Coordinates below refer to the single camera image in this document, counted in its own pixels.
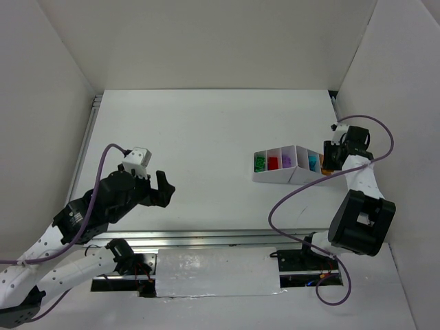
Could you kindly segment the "yellow round lego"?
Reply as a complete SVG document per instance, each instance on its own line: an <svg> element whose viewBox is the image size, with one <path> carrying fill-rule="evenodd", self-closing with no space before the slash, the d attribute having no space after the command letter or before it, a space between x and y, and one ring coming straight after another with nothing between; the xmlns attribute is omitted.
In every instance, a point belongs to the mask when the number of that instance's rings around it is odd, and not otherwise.
<svg viewBox="0 0 440 330"><path fill-rule="evenodd" d="M329 169L326 169L325 167L324 167L324 155L322 155L322 154L319 154L319 159L320 159L320 171L321 171L321 173L323 174L323 175L332 175L333 174L333 172L334 172L334 170L329 170Z"/></svg>

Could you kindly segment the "teal and brown lego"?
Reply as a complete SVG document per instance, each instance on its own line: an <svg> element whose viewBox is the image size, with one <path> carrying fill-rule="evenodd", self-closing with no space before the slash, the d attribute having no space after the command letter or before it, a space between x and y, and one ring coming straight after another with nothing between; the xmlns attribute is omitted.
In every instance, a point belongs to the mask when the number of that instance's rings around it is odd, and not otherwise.
<svg viewBox="0 0 440 330"><path fill-rule="evenodd" d="M316 165L317 165L318 159L315 155L309 155L308 156L308 163L309 163L309 170L316 172Z"/></svg>

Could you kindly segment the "lilac rectangular lego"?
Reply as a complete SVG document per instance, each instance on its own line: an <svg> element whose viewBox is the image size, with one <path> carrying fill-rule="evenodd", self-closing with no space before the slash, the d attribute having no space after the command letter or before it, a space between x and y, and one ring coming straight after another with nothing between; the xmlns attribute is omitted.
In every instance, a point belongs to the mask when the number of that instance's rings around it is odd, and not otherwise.
<svg viewBox="0 0 440 330"><path fill-rule="evenodd" d="M294 158L291 155L282 154L283 168L291 168L295 166Z"/></svg>

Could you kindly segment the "red rectangular lego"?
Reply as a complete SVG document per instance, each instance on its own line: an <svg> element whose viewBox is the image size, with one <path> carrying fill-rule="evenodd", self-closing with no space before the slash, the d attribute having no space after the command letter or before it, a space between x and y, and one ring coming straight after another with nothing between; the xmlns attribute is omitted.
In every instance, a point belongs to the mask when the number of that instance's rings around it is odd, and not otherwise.
<svg viewBox="0 0 440 330"><path fill-rule="evenodd" d="M267 169L269 171L275 171L280 168L277 157L268 157L267 159Z"/></svg>

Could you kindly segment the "small green square lego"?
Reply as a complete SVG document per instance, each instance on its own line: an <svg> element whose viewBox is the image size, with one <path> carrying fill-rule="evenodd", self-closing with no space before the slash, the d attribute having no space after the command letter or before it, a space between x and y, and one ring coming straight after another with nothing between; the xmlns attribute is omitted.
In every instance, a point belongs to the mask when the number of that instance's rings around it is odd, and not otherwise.
<svg viewBox="0 0 440 330"><path fill-rule="evenodd" d="M266 157L264 155L256 155L254 157L254 172L260 173L266 171Z"/></svg>

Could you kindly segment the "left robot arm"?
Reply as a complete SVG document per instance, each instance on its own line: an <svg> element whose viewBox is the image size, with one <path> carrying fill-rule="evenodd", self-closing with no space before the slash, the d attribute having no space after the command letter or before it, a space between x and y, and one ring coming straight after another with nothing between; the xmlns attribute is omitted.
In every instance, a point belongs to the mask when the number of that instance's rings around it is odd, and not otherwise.
<svg viewBox="0 0 440 330"><path fill-rule="evenodd" d="M41 307L55 296L95 276L130 273L137 265L151 267L135 255L125 239L110 242L86 257L60 266L68 254L89 244L136 206L165 208L175 187L163 171L156 172L157 188L148 177L139 177L122 166L101 179L96 190L69 202L43 236L1 273L1 327L13 329L35 319Z"/></svg>

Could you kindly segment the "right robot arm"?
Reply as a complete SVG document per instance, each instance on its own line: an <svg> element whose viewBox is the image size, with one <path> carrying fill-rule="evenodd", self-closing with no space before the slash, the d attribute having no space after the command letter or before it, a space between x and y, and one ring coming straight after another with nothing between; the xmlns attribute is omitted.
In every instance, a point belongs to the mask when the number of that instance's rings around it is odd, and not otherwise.
<svg viewBox="0 0 440 330"><path fill-rule="evenodd" d="M324 142L323 168L347 171L347 194L326 232L305 238L301 252L323 259L354 253L375 256L381 249L396 212L393 202L380 192L374 173L373 154L368 151L368 129L334 124L333 137Z"/></svg>

